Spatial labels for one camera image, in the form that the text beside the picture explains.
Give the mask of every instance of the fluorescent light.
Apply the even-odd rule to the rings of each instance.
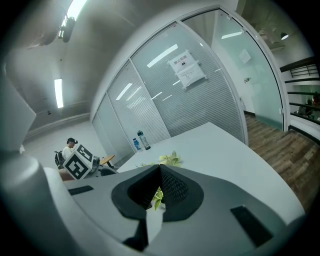
[[[154,96],[153,98],[151,98],[151,100],[153,100],[155,97],[159,96],[160,94],[162,94],[162,91],[159,92],[156,96]]]
[[[166,98],[164,98],[162,101],[165,101],[166,99],[170,98],[172,96],[172,94]]]
[[[176,82],[173,84],[173,86],[176,85],[176,84],[179,83],[179,82],[180,82],[180,80],[176,81]]]
[[[126,87],[124,87],[124,89],[122,90],[122,92],[120,92],[120,94],[118,95],[118,97],[115,99],[116,101],[120,100],[121,97],[125,94],[125,92],[130,88],[130,86],[132,86],[132,83],[128,83],[126,85]]]
[[[234,37],[234,36],[239,36],[239,35],[241,35],[241,34],[242,34],[242,31],[237,32],[237,33],[232,33],[232,34],[226,34],[226,35],[223,35],[223,36],[221,37],[221,39],[231,38],[231,37]]]
[[[288,34],[286,34],[286,33],[281,33],[281,40],[284,40],[284,39],[286,39],[286,38],[288,38],[289,37],[289,35]]]
[[[146,66],[148,68],[151,68],[154,64],[156,64],[158,61],[160,61],[162,58],[164,58],[165,56],[167,56],[168,54],[172,53],[174,50],[178,49],[178,45],[173,45],[171,46],[169,49],[166,49],[163,53],[161,53],[160,55],[158,55],[157,57],[155,57],[149,64],[147,64]]]
[[[132,97],[133,95],[135,95],[136,92],[139,91],[140,89],[141,89],[141,86],[140,86],[138,89],[136,89],[136,90],[129,96],[129,98],[127,98],[126,100],[127,100],[127,101],[130,100],[131,97]]]
[[[86,2],[87,0],[73,0],[69,6],[69,9],[66,15],[68,17],[74,17],[74,20],[76,21]],[[65,25],[66,25],[66,22],[65,20],[63,20],[62,26],[65,26]]]
[[[62,108],[64,106],[64,101],[62,99],[62,79],[56,79],[54,80],[54,90],[55,90],[55,99],[56,104],[59,108]]]

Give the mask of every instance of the black backpack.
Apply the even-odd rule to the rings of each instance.
[[[62,157],[62,150],[61,151],[54,151],[55,152],[55,157],[54,157],[54,161],[56,166],[58,166],[58,169],[63,169],[63,164],[65,162],[64,158]]]

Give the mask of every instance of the glass partition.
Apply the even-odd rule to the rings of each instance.
[[[143,147],[137,135],[138,130],[143,131],[151,145],[170,138],[155,104],[130,62],[118,73],[107,94],[134,150],[134,138]]]
[[[180,58],[181,54],[183,58],[186,51],[197,61],[205,77],[184,88],[168,61]],[[241,120],[240,106],[221,67],[186,28],[171,25],[145,44],[132,62],[171,136],[211,122],[245,141],[246,124]]]
[[[97,114],[100,118],[104,132],[114,149],[114,165],[116,165],[118,162],[119,165],[123,165],[134,155],[135,152],[131,147],[124,131],[122,130],[122,127],[114,110],[112,109],[107,95],[103,97]]]
[[[225,65],[244,110],[255,113],[259,121],[282,130],[278,84],[269,62],[252,37],[222,10],[206,12],[184,22],[206,41]]]

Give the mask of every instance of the white table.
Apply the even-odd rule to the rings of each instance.
[[[159,156],[175,150],[181,167],[238,185],[271,209],[286,224],[305,214],[287,183],[259,155],[241,141],[208,122],[137,152],[117,171],[158,163]]]

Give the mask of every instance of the water bottle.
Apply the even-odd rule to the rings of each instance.
[[[141,151],[140,145],[139,145],[139,141],[137,141],[136,138],[133,139],[133,144],[136,147],[136,150]]]
[[[144,136],[144,133],[141,130],[138,130],[137,134],[140,137],[142,144],[144,145],[145,150],[149,150],[151,147],[150,147],[146,137]]]

